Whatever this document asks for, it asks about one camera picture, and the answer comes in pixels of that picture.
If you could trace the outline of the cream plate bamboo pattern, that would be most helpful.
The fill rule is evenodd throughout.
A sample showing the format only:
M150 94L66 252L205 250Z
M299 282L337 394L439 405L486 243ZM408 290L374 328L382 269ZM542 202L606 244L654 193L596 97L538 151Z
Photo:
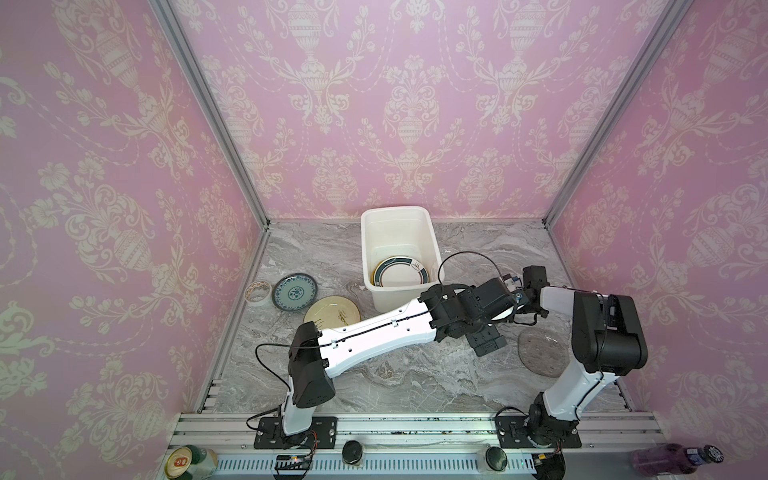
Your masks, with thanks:
M304 316L304 323L314 323L319 330L348 327L359 323L358 306L343 296L327 296L311 305Z

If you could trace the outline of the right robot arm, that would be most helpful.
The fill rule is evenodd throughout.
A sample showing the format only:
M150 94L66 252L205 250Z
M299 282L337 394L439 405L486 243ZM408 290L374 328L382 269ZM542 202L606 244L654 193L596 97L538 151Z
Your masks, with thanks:
M610 383L642 369L649 352L632 297L555 287L543 266L523 269L527 302L518 311L568 315L571 357L557 381L530 406L526 430L541 447L563 444L577 429L586 406Z

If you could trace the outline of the small green rim plate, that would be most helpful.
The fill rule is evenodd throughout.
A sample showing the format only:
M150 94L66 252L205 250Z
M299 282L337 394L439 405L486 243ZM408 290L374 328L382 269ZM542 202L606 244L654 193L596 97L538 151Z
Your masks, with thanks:
M425 285L430 282L426 267L409 256L391 256L382 260L373 270L372 283L376 287L394 288Z

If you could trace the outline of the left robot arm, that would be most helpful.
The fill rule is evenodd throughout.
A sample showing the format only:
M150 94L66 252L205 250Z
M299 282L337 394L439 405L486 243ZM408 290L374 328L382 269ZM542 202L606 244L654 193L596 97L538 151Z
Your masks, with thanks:
M263 342L254 348L285 348L286 397L280 406L254 414L245 425L285 448L312 430L318 406L336 395L334 379L357 365L403 347L465 337L478 357L506 344L498 323L514 319L524 292L511 290L504 278L479 286L436 283L394 310L351 326L323 329L310 322L297 328L289 344Z

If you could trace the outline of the teal patterned small plate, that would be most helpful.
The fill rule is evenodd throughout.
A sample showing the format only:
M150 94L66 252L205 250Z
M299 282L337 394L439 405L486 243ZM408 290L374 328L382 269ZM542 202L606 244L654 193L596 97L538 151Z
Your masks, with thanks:
M294 312L313 304L317 292L318 285L312 276L306 273L294 273L275 284L271 298L278 309Z

